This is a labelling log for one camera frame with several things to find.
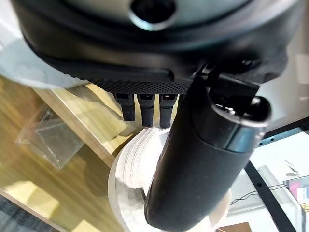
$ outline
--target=black wire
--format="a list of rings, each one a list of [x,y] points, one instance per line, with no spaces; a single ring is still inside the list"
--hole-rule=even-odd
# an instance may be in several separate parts
[[[276,186],[280,186],[280,185],[287,186],[286,184],[279,184],[279,185],[272,185],[272,186],[268,186],[268,187],[269,187],[269,188],[272,188],[272,187],[276,187]]]
[[[247,194],[243,195],[242,197],[240,197],[239,199],[234,199],[231,203],[234,203],[234,201],[239,201],[239,200],[242,200],[242,198],[244,198],[245,196],[249,195],[249,194],[252,194],[252,193],[255,193],[256,191],[252,191],[252,192],[248,192]]]
[[[243,198],[243,199],[241,199],[241,198],[235,199],[234,202],[230,203],[230,205],[233,205],[233,204],[237,203],[238,201],[246,200],[246,199],[248,199],[250,196],[253,196],[253,195],[258,195],[258,194],[257,194],[257,193],[252,193],[252,194],[250,194],[249,196],[247,196],[246,198]]]
[[[285,184],[272,185],[272,186],[268,186],[268,187],[269,187],[269,188],[272,188],[272,187],[276,187],[276,186],[280,186],[280,187],[274,188],[274,189],[270,189],[270,191],[277,190],[277,189],[281,189],[281,188],[283,188],[283,187],[287,187],[287,185],[285,185]],[[242,197],[240,197],[240,198],[238,198],[238,199],[234,199],[234,200],[230,203],[230,205],[233,205],[233,204],[235,204],[235,203],[238,202],[238,201],[246,200],[246,199],[248,199],[250,196],[258,195],[258,194],[255,193],[255,192],[256,192],[256,191],[248,192],[247,194],[243,195]]]
[[[285,185],[285,186],[281,186],[281,187],[279,187],[279,188],[274,188],[274,189],[271,189],[270,191],[277,190],[277,189],[281,189],[281,188],[284,188],[284,187],[287,187],[287,186]]]

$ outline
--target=clear plastic bag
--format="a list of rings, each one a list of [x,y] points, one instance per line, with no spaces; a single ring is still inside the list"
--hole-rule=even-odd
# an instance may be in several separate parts
[[[46,104],[21,130],[15,142],[29,146],[58,169],[84,145],[84,142]]]

